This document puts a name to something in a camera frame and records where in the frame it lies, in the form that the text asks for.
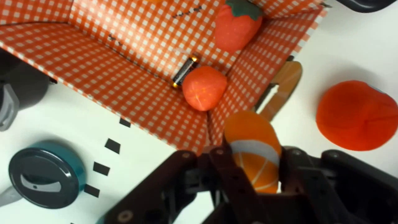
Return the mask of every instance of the white surface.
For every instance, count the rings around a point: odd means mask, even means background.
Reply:
[[[357,14],[330,0],[333,8],[296,62],[302,80],[272,123],[285,146],[297,146],[318,157],[325,150],[343,150],[328,142],[315,124],[322,93],[346,80],[362,80],[398,100],[398,3],[374,14]],[[345,151],[398,177],[398,135],[371,152]]]
[[[320,135],[315,125],[316,103],[323,90],[343,80],[358,79],[398,99],[396,42],[398,6],[358,15],[338,7],[330,12],[297,60],[303,79],[274,126],[282,145],[297,146],[310,155],[338,149]],[[83,159],[88,185],[101,190],[100,198],[82,193],[71,207],[37,208],[26,201],[0,208],[1,224],[93,224],[107,210],[163,162],[173,149],[144,131],[118,124],[119,119],[62,86],[52,86],[40,105],[19,114],[11,130],[0,134],[0,192],[10,186],[7,164],[12,155],[47,139],[68,142]],[[108,139],[122,145],[121,155],[103,146]],[[352,154],[398,177],[398,137],[378,151]],[[93,162],[111,167],[108,177],[92,172]],[[209,197],[200,195],[177,223],[200,223],[211,211]]]

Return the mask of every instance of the toy orange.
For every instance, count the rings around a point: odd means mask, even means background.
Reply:
[[[224,139],[257,193],[276,193],[281,146],[269,121],[251,111],[225,123]]]
[[[347,81],[322,96],[316,123],[331,142],[347,150],[369,151],[397,132],[398,106],[392,98],[364,83]]]
[[[204,67],[192,71],[183,83],[187,103],[198,111],[214,109],[226,90],[226,78],[216,70]]]
[[[248,0],[226,0],[215,18],[215,47],[235,53],[243,50],[262,24],[262,12]]]

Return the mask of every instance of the red checkered fabric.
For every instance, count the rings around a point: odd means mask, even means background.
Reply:
[[[307,34],[316,29],[325,11],[318,9],[289,19],[269,20],[255,44],[239,58],[229,74],[229,86],[223,101],[210,113],[210,137],[220,145],[225,120],[250,110],[269,86],[292,52],[300,50]]]
[[[66,23],[73,0],[1,0],[0,25],[35,22]]]
[[[320,0],[255,3],[267,20],[236,54],[213,42],[221,0],[5,0],[0,48],[177,149],[200,154],[220,144],[225,119],[255,104],[325,17]],[[228,93],[210,114],[194,111],[170,89],[190,54],[229,76]]]
[[[66,24],[0,27],[0,48],[177,149],[199,152],[206,144],[206,115],[169,83]]]

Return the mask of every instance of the wooden handle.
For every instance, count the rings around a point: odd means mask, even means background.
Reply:
[[[276,114],[282,109],[287,103],[291,94],[295,91],[296,86],[300,83],[302,75],[302,67],[300,63],[289,62],[284,68],[277,73],[277,75],[271,81],[270,86],[279,85],[277,93],[272,96],[270,103],[259,113],[260,116],[267,121],[272,121]]]

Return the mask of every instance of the toy strawberry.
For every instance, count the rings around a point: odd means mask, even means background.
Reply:
[[[262,24],[262,12],[248,0],[226,0],[215,18],[215,47],[235,53],[243,50]]]

